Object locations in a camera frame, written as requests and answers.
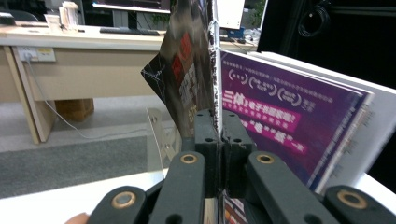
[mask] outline desk leg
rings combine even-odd
[[[11,47],[4,47],[4,52],[6,53],[7,62],[8,62],[12,77],[14,79],[14,83],[17,88],[18,95],[20,97],[20,102],[23,107],[23,112],[25,114],[26,121],[27,121],[29,130],[30,130],[30,133],[32,135],[33,142],[35,144],[39,144],[40,139],[39,139],[39,136],[37,133],[37,128],[35,126],[35,121],[34,121],[34,118],[32,115],[32,110],[29,106],[29,102],[27,100],[26,93],[24,91],[24,87],[21,82],[21,77],[18,72],[17,65],[15,63],[14,57],[12,56]]]
[[[28,78],[31,74],[25,69],[23,62],[19,57],[17,48],[14,47],[12,50],[14,52],[15,62],[20,71],[21,83],[30,107],[31,115],[33,116],[39,140],[41,142],[46,142],[49,138],[53,123],[55,122],[56,115],[50,110],[44,101],[35,101],[35,97],[32,92],[32,85],[35,84],[29,82],[32,78]]]

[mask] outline black chair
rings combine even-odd
[[[0,12],[6,12],[11,14],[12,17],[14,17],[15,21],[39,21],[35,15],[25,11],[0,9]]]

